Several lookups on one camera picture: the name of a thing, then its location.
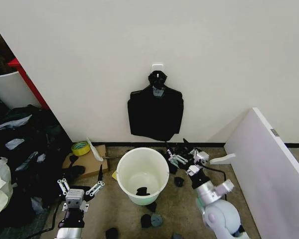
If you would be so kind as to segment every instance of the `tape roll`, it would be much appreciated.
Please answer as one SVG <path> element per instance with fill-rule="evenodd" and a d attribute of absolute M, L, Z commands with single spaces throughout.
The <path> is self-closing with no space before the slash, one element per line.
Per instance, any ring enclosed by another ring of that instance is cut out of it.
<path fill-rule="evenodd" d="M 75 156 L 81 156 L 90 152 L 91 148 L 87 141 L 81 141 L 72 145 L 71 150 Z"/>

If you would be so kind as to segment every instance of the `concrete floor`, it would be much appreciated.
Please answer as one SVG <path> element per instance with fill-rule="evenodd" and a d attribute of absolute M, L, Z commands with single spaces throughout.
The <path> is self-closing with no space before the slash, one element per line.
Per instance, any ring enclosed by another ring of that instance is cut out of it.
<path fill-rule="evenodd" d="M 107 155 L 124 154 L 130 147 L 108 147 Z M 226 155 L 223 148 L 203 148 L 210 155 L 210 159 Z M 295 158 L 299 161 L 299 148 L 290 149 Z M 213 232 L 207 229 L 202 221 L 201 214 L 195 205 L 195 192 L 191 188 L 191 182 L 183 170 L 178 170 L 176 175 L 170 174 L 166 188 L 156 200 L 156 213 L 163 217 L 163 225 L 159 228 L 142 229 L 140 219 L 143 214 L 151 214 L 144 206 L 138 206 L 130 201 L 127 195 L 120 189 L 117 181 L 111 178 L 116 170 L 119 159 L 110 159 L 110 171 L 104 174 L 103 181 L 106 186 L 98 193 L 96 198 L 89 202 L 89 211 L 85 214 L 85 228 L 82 233 L 84 239 L 105 239 L 105 231 L 111 227 L 119 230 L 119 239 L 170 239 L 172 233 L 181 234 L 185 239 L 214 239 Z M 239 187 L 234 171 L 230 165 L 213 165 L 213 167 L 226 172 L 235 189 L 228 194 L 228 201 L 239 211 L 241 222 L 248 235 L 252 239 L 260 238 L 252 215 L 248 209 L 243 193 Z M 207 171 L 215 185 L 223 182 L 221 173 Z M 184 187 L 178 188 L 174 185 L 174 177 L 185 179 Z M 96 183 L 97 177 L 77 180 L 75 185 L 92 186 Z M 52 222 L 51 213 L 46 222 L 45 228 L 50 227 Z M 64 212 L 59 209 L 56 217 L 58 223 L 64 217 Z M 57 233 L 53 231 L 44 233 L 41 239 L 54 238 Z"/>

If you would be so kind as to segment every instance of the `bucket rim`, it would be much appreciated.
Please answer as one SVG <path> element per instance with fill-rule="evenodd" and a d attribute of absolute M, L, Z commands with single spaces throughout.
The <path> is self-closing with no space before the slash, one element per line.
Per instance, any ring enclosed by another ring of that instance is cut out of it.
<path fill-rule="evenodd" d="M 126 155 L 129 155 L 132 151 L 137 151 L 137 150 L 142 150 L 142 149 L 146 149 L 146 150 L 154 151 L 155 153 L 159 154 L 159 155 L 162 157 L 162 159 L 164 160 L 164 162 L 165 162 L 164 166 L 165 166 L 165 170 L 166 170 L 166 176 L 165 176 L 165 181 L 164 181 L 163 185 L 159 188 L 158 191 L 156 191 L 156 192 L 153 193 L 153 194 L 147 195 L 147 196 L 139 196 L 139 195 L 135 195 L 135 194 L 130 193 L 129 191 L 127 191 L 127 190 L 125 189 L 125 187 L 123 187 L 123 185 L 122 185 L 121 182 L 120 182 L 120 166 L 121 166 L 121 162 L 123 161 L 124 157 L 125 157 Z M 160 194 L 161 191 L 166 187 L 166 185 L 167 185 L 167 183 L 168 183 L 168 178 L 169 178 L 169 168 L 168 168 L 168 164 L 167 164 L 165 158 L 163 157 L 163 155 L 161 155 L 161 154 L 160 154 L 159 152 L 157 152 L 155 149 L 147 148 L 147 147 L 134 148 L 134 149 L 130 150 L 129 152 L 127 152 L 126 154 L 124 154 L 123 157 L 120 159 L 119 164 L 118 164 L 118 166 L 117 166 L 117 168 L 116 168 L 116 177 L 117 177 L 117 180 L 118 180 L 118 183 L 119 183 L 120 188 L 121 188 L 121 189 L 122 189 L 128 196 L 133 197 L 133 198 L 138 198 L 138 199 L 148 199 L 148 198 L 152 198 L 152 197 L 154 197 L 154 196 L 157 196 L 157 195 Z"/>

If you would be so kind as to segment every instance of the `white bucket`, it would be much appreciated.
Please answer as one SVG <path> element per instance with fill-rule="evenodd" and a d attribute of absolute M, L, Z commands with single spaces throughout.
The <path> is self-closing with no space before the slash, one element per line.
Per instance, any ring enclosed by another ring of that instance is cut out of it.
<path fill-rule="evenodd" d="M 126 153 L 116 170 L 121 189 L 138 205 L 148 205 L 164 189 L 169 169 L 164 157 L 151 148 L 135 148 Z M 148 196 L 137 196 L 138 188 L 147 187 Z"/>

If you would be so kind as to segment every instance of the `cardboard box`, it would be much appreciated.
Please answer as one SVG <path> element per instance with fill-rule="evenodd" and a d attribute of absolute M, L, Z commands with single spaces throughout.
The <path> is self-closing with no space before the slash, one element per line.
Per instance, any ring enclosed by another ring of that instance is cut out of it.
<path fill-rule="evenodd" d="M 105 145 L 100 145 L 95 148 L 101 157 L 106 156 Z M 68 156 L 66 156 L 66 158 L 63 162 L 62 168 L 68 168 L 70 166 L 70 164 L 71 164 L 70 155 L 72 155 L 72 153 L 70 153 Z M 93 152 L 90 150 L 90 152 L 88 152 L 87 154 L 79 156 L 79 158 L 75 161 L 73 166 L 80 165 L 80 166 L 85 167 L 85 173 L 82 174 L 80 177 L 78 177 L 78 179 L 80 179 L 80 178 L 88 178 L 91 176 L 98 175 L 101 164 L 103 165 L 102 166 L 103 173 L 108 172 L 109 171 L 108 161 L 106 159 L 104 159 L 103 162 L 96 160 L 93 155 Z"/>

